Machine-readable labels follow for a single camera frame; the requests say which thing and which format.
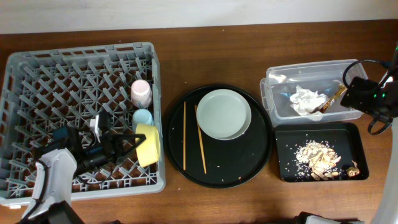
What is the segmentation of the blue plastic cup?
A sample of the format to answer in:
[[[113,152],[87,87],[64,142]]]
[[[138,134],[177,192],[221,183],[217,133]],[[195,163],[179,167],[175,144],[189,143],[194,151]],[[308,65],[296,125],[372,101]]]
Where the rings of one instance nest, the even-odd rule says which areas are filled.
[[[147,109],[138,109],[132,116],[132,130],[135,132],[138,124],[154,125],[151,112]]]

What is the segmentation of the food scraps pile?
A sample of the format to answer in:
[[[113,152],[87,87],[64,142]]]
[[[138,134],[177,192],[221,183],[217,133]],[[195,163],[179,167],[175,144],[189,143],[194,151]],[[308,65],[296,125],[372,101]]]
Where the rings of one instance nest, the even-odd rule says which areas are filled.
[[[340,174],[337,163],[341,160],[341,156],[328,143],[307,141],[304,146],[297,148],[295,157],[298,173],[303,177],[330,180]]]

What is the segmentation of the wooden chopstick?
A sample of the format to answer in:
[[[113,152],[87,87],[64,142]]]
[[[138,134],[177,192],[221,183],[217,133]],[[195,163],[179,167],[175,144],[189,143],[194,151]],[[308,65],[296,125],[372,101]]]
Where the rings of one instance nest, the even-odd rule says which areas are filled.
[[[197,122],[197,130],[198,130],[198,139],[199,139],[199,144],[200,144],[201,160],[202,160],[202,164],[203,164],[204,174],[207,174],[206,161],[205,161],[205,152],[204,152],[204,148],[203,148],[203,140],[202,140],[202,135],[201,135],[201,127],[200,127],[200,125],[198,123],[198,118],[197,118],[197,108],[198,108],[198,105],[195,105],[195,118],[196,118],[196,122]]]
[[[183,170],[186,170],[186,101],[183,102]]]

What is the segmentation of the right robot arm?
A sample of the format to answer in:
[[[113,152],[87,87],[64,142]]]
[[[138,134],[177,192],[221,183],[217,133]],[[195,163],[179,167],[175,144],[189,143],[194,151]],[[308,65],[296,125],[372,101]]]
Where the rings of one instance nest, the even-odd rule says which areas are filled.
[[[355,77],[346,81],[349,70],[364,60],[357,60],[344,70],[343,84],[347,87],[340,105],[370,115],[368,133],[373,136],[392,129],[392,151],[380,206],[372,223],[397,223],[397,50],[390,62],[376,61],[387,69],[379,82]]]

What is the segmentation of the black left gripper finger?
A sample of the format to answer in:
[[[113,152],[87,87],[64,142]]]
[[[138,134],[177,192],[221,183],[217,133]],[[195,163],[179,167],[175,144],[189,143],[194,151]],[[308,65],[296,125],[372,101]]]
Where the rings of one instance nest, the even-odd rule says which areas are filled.
[[[109,138],[112,142],[128,141],[132,143],[143,143],[146,140],[145,134],[110,134]]]
[[[122,147],[118,153],[116,163],[123,163],[127,158],[131,157],[135,153],[137,147],[137,144],[130,146],[129,148]]]

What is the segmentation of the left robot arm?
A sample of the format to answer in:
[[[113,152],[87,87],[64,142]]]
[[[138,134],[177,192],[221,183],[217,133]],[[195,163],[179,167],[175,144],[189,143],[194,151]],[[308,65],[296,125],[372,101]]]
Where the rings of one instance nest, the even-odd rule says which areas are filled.
[[[83,223],[72,209],[72,182],[82,174],[110,162],[117,164],[147,139],[144,134],[91,134],[83,147],[80,130],[64,126],[53,141],[38,148],[34,192],[20,223]]]

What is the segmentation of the yellow plastic bowl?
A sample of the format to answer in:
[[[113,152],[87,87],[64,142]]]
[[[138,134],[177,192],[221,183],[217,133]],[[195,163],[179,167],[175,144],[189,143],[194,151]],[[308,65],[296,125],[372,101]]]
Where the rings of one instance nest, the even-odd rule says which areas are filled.
[[[160,136],[155,126],[138,124],[136,134],[143,134],[146,139],[137,147],[136,153],[141,167],[147,167],[160,159]]]

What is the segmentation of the gold foil wrapper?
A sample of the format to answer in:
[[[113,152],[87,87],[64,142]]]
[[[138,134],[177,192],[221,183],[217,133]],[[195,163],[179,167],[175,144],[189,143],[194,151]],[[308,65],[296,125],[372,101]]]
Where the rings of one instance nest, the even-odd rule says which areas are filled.
[[[324,113],[342,94],[345,93],[347,87],[338,80],[334,80],[334,82],[338,83],[338,90],[337,92],[324,104],[320,105],[314,112],[321,112]]]

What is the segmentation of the pink plastic cup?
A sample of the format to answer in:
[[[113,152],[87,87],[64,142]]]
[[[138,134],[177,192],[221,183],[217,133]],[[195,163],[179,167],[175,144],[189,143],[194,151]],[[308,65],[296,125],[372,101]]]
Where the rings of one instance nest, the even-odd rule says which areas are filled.
[[[138,108],[148,108],[152,103],[152,90],[146,80],[136,80],[131,85],[131,101]]]

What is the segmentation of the light grey plate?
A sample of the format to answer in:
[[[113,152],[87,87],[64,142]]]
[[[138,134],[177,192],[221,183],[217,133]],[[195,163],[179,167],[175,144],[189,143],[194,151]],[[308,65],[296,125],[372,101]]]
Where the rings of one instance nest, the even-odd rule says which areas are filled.
[[[242,94],[217,89],[199,101],[196,117],[199,127],[209,137],[229,141],[246,132],[251,124],[252,111]]]

